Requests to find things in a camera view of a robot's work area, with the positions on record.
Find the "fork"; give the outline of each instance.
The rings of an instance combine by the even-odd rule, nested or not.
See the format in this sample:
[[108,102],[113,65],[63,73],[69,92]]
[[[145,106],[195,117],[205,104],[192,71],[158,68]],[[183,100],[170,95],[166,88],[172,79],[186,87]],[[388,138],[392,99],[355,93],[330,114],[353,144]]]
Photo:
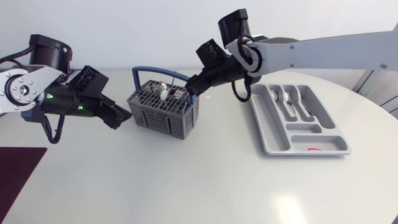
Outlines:
[[288,104],[288,106],[289,106],[290,110],[293,112],[293,114],[296,115],[296,110],[294,109],[294,105],[292,103],[292,99],[290,98],[290,93],[288,91],[285,91],[284,100]]

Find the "gray cutlery tray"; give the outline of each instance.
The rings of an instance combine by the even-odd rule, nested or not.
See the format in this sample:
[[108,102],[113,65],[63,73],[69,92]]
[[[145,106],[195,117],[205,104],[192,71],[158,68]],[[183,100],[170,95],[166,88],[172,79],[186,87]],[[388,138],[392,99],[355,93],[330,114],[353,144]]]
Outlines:
[[[276,100],[271,90],[277,94]],[[284,100],[285,91],[289,92],[295,112]],[[308,85],[254,84],[251,92],[250,103],[266,154],[338,156],[351,153],[333,118]]]

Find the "table surface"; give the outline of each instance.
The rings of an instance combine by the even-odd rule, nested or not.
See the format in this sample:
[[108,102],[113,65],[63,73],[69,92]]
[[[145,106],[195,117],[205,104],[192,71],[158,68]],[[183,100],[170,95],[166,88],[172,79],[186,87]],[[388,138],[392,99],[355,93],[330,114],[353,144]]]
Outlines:
[[[129,110],[131,71],[103,73],[110,78],[103,93]],[[149,78],[171,82],[140,73],[142,83]],[[1,146],[48,151],[4,223],[391,223],[398,214],[398,121],[319,78],[282,71],[260,82],[309,85],[352,154],[265,155],[250,104],[239,102],[230,85],[201,95],[186,140],[133,118],[113,130],[99,118],[68,116],[52,145],[40,124],[6,114]],[[50,119],[55,126],[57,116]]]

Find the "gray plastic basket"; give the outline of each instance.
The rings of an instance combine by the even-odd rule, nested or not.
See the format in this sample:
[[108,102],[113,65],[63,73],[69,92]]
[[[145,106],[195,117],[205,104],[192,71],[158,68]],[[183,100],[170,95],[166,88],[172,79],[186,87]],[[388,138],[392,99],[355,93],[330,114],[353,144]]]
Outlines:
[[149,80],[141,86],[138,71],[162,73],[183,81],[189,77],[161,68],[134,67],[132,73],[136,91],[127,99],[139,126],[185,139],[198,119],[199,97],[190,96],[184,87],[174,85],[175,93],[162,101],[157,91],[160,82]]

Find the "black cable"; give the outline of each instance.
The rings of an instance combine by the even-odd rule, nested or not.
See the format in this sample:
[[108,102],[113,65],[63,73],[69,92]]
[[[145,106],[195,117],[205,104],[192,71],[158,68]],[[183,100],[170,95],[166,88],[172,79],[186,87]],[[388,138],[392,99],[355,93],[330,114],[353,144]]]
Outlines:
[[26,48],[23,51],[14,53],[12,55],[5,56],[3,58],[0,58],[0,63],[4,63],[4,62],[10,61],[12,59],[19,58],[21,56],[27,55],[27,54],[31,53],[34,49],[35,49],[35,46],[29,46],[28,48]]
[[245,84],[244,85],[244,87],[246,88],[246,91],[247,91],[247,93],[248,93],[248,96],[246,97],[246,98],[242,98],[242,97],[240,97],[239,95],[238,95],[238,93],[236,92],[236,89],[235,89],[235,81],[232,81],[231,82],[231,84],[232,84],[232,91],[234,92],[234,95],[237,97],[237,99],[240,101],[240,102],[247,102],[249,99],[250,99],[250,97],[251,97],[251,87],[250,87],[250,85],[247,85],[247,84]]
[[8,62],[15,63],[15,64],[18,65],[21,69],[26,70],[26,67],[25,67],[23,64],[21,64],[20,62],[18,62],[17,60],[15,60],[15,59],[10,59],[10,60],[8,60]]
[[45,134],[47,135],[47,138],[49,139],[49,141],[52,144],[58,143],[59,140],[61,139],[61,133],[62,133],[64,120],[65,120],[65,115],[60,115],[60,118],[58,120],[58,126],[57,126],[57,129],[55,130],[57,133],[55,134],[55,136],[53,138],[50,121],[47,118],[47,116],[44,116],[44,120],[42,121],[42,126],[43,126]]

